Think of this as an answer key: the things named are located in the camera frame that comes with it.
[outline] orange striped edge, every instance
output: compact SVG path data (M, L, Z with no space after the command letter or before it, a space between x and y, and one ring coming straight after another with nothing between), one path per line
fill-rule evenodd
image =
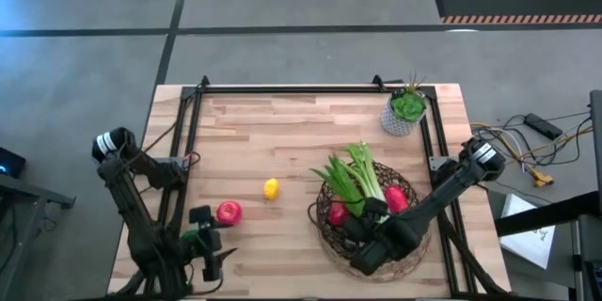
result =
M602 14L456 15L439 19L444 24L597 24L602 23Z

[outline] gray concrete floor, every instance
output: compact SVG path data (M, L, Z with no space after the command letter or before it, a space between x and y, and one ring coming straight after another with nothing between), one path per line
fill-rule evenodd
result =
M2 29L168 27L175 0L2 0ZM186 0L181 26L437 24L433 0ZM0 38L0 145L28 160L24 178L76 195L59 226L27 262L27 300L104 293L121 222L97 178L92 137L117 126L138 137L165 37ZM166 82L358 83L418 70L428 82L460 83L472 120L515 114L554 117L586 110L602 87L597 30L178 37ZM579 118L558 121L561 128ZM527 131L534 144L545 140ZM546 169L553 186L534 190L510 168L501 181L548 200L595 188L590 135L581 159ZM569 147L560 160L574 156ZM512 272L521 294L566 298L564 288Z

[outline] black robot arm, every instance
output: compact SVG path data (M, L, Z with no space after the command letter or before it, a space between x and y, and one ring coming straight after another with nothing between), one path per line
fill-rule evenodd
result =
M503 293L493 280L484 272L466 245L459 241L453 226L445 215L444 209L464 193L470 186L481 181L493 181L505 168L504 158L487 142L471 138L463 144L459 160L448 160L434 176L433 193L419 205L398 215L390 215L387 220L374 222L372 227L359 225L352 219L344 225L357 240L365 245L351 259L351 266L365 275L371 275L386 260L401 260L416 249L428 230L428 225L438 214L443 214L442 231L452 239L468 264L473 267L476 277L485 289L493 293ZM366 201L364 213L388 215L387 206L378 202Z
M135 144L134 134L125 128L99 135L94 141L92 156L98 161L98 174L128 227L130 255L139 268L117 294L134 294L145 279L158 278L158 288L149 286L145 294L180 299L192 292L184 266L198 257L205 260L205 281L221 277L221 263L233 250L214 255L222 247L215 229L225 225L211 217L209 206L190 211L190 222L198 223L198 230L187 232L181 238L170 226L164 227L151 218L135 187L132 174L146 176L150 186L156 189L183 189L184 172L178 164L159 163L148 156Z

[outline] wooden tabletop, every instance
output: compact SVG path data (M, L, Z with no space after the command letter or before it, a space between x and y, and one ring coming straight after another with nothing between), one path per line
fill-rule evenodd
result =
M470 136L460 87L434 85L450 154L461 150ZM159 86L150 111L144 145L149 145L176 118L182 86ZM445 297L449 296L436 222L433 238L420 265L395 282L371 284L341 273L328 260L309 222L306 209L315 200L321 182L310 168L320 168L327 155L363 140L374 159L401 173L412 187L431 191L420 127L411 135L388 135L379 117L388 94L218 94L203 95L195 151L202 159L191 169L185 211L234 199L243 206L243 221L221 230L224 249L239 249L224 264L225 282L214 297ZM435 127L427 114L436 147ZM188 121L182 136L183 152ZM149 154L166 157L171 135ZM265 201L263 184L276 178L277 200ZM161 192L143 194L151 215L157 215ZM510 290L498 237L480 188L460 197L468 245L485 271L499 286ZM184 219L182 231L193 225ZM122 287L136 271L123 227L109 283L109 292ZM459 255L454 262L460 285L465 286ZM195 260L195 290L213 287L202 281L202 260Z

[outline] yellow connector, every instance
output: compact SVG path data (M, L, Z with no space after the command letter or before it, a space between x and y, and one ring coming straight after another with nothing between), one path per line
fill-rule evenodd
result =
M540 171L533 169L533 167L531 165L525 164L525 169L533 177L533 179L534 179L533 185L537 188L554 183L554 178L552 178L549 175L545 175Z

